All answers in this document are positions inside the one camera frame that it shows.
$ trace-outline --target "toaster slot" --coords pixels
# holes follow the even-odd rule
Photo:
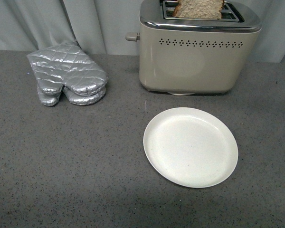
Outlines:
[[[199,19],[199,18],[177,18],[173,17],[173,11],[175,7],[178,5],[177,1],[171,1],[171,0],[164,0],[162,2],[162,11],[163,11],[163,17],[164,19],[179,19],[179,20],[212,20],[212,21],[229,21],[229,22],[244,22],[242,16],[239,14],[239,12],[235,9],[235,7],[225,2],[223,9],[221,11],[222,18],[221,19]]]

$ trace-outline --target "silver oven mitt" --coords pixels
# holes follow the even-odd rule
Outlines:
[[[58,102],[64,86],[78,96],[95,95],[101,98],[105,94],[103,88],[108,81],[106,73],[74,43],[38,50],[27,57],[37,80],[39,99],[46,106]]]

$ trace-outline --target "beige toaster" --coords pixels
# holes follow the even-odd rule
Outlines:
[[[172,94],[224,93],[242,70],[261,30],[247,6],[225,2],[222,19],[179,19],[177,1],[144,0],[140,32],[139,79],[149,91]]]

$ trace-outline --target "white plate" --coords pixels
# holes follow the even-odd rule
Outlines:
[[[159,113],[144,132],[143,146],[162,176],[191,188],[223,182],[238,162],[231,131],[218,118],[194,108]]]

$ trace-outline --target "curtain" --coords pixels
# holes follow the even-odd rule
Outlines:
[[[33,51],[77,41],[88,54],[138,55],[143,0],[0,0],[0,49]],[[231,0],[249,6],[263,28],[251,61],[285,62],[285,0]]]

